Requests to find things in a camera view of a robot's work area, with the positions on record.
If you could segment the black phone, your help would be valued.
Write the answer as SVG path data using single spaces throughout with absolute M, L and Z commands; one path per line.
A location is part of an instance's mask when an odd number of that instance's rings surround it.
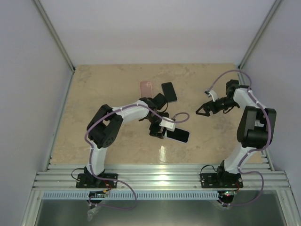
M 190 138 L 190 133 L 186 130 L 175 128 L 174 131 L 166 130 L 164 137 L 186 144 Z

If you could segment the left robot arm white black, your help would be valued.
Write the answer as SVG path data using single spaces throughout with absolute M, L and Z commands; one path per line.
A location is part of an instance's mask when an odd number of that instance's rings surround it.
M 142 97 L 127 106 L 111 108 L 102 105 L 87 126 L 85 141 L 90 145 L 89 162 L 84 174 L 78 176 L 83 186 L 100 188 L 103 178 L 111 178 L 104 173 L 104 160 L 108 147 L 115 141 L 122 124 L 147 119 L 150 122 L 150 136 L 163 138 L 165 131 L 174 131 L 175 123 L 169 114 L 161 109 L 168 104 L 161 93 L 154 98 Z

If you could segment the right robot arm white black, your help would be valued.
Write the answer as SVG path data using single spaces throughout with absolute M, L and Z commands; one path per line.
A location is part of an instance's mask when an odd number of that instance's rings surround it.
M 242 168 L 257 151 L 266 149 L 272 139 L 277 112 L 267 108 L 253 95 L 249 86 L 237 80 L 226 83 L 226 96 L 219 98 L 208 89 L 205 91 L 211 100 L 201 105 L 197 115 L 209 117 L 220 111 L 228 113 L 237 107 L 243 114 L 237 129 L 238 145 L 231 155 L 223 160 L 215 173 L 200 172 L 202 188 L 242 188 Z

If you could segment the pink phone case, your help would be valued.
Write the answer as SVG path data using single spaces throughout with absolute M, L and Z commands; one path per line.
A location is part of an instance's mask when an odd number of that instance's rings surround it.
M 140 82 L 140 98 L 142 97 L 150 97 L 150 98 L 153 97 L 151 81 Z

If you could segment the black smartphone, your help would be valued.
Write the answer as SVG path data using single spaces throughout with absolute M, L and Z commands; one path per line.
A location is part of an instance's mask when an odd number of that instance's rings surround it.
M 177 95 L 174 90 L 172 82 L 166 82 L 161 84 L 162 91 L 164 93 L 165 98 L 167 99 L 167 102 L 176 102 L 177 101 Z

